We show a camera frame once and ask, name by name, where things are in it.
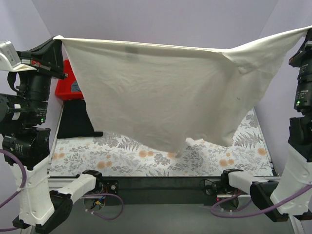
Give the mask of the cream white t shirt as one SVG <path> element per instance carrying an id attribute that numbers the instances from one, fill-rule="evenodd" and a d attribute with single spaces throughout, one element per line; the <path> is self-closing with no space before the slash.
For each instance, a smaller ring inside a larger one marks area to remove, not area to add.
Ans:
<path id="1" fill-rule="evenodd" d="M 187 138 L 229 147 L 308 27 L 231 49 L 55 36 L 95 131 L 180 151 Z"/>

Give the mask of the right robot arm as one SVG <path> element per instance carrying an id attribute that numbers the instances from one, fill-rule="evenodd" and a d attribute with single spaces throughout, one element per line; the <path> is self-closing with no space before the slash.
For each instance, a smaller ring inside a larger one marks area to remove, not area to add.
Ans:
<path id="1" fill-rule="evenodd" d="M 224 170 L 220 187 L 227 194 L 235 190 L 251 196 L 254 205 L 273 222 L 289 216 L 310 220 L 312 197 L 312 31 L 309 29 L 299 50 L 289 59 L 299 68 L 294 109 L 302 117 L 290 118 L 289 157 L 278 181 L 261 180 L 242 170 Z"/>

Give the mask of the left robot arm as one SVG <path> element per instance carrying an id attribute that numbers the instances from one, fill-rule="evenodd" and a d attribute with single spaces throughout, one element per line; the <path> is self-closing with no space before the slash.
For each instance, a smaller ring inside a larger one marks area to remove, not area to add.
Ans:
<path id="1" fill-rule="evenodd" d="M 46 120 L 51 80 L 66 78 L 61 41 L 49 39 L 27 51 L 2 42 L 0 68 L 8 72 L 14 91 L 0 96 L 1 153 L 17 182 L 15 196 L 20 203 L 13 226 L 34 226 L 38 234 L 48 234 L 69 217 L 77 200 L 103 191 L 102 175 L 85 171 L 67 186 L 49 190 L 50 129 L 41 125 Z"/>

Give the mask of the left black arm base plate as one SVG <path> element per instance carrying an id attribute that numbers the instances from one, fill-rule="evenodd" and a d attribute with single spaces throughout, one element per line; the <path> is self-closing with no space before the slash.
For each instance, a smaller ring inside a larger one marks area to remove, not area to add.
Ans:
<path id="1" fill-rule="evenodd" d="M 119 182 L 117 180 L 103 180 L 99 183 L 96 190 L 96 194 L 108 193 L 108 194 L 118 194 Z"/>

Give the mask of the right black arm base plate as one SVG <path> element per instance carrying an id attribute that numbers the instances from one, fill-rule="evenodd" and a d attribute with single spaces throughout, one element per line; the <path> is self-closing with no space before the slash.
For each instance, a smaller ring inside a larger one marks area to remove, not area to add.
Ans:
<path id="1" fill-rule="evenodd" d="M 199 187 L 200 190 L 206 195 L 234 194 L 234 190 L 227 189 L 219 180 L 211 181 L 208 179 L 202 179 L 199 182 Z"/>

